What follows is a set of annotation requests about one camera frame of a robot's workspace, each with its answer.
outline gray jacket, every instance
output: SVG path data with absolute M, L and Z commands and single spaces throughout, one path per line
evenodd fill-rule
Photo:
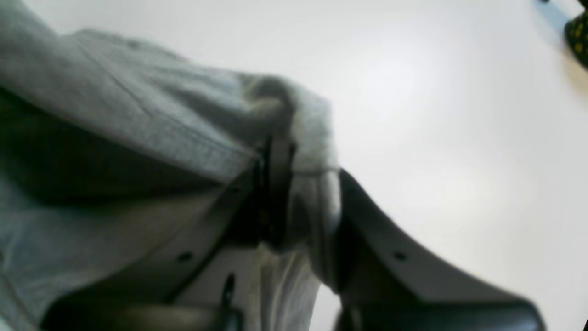
M 291 221 L 335 213 L 336 199 L 319 198 L 338 187 L 329 116 L 284 78 L 105 32 L 58 35 L 0 0 L 0 315 L 36 330 L 57 297 L 171 238 L 284 118 L 297 146 Z M 320 283 L 307 255 L 261 247 L 255 268 L 248 329 L 307 329 Z

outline white floor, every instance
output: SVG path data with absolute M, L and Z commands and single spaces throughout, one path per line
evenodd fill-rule
M 414 238 L 588 317 L 588 72 L 562 41 L 574 0 L 29 0 L 58 31 L 161 42 L 287 75 L 332 100 L 342 164 Z M 338 302 L 324 290 L 312 330 Z

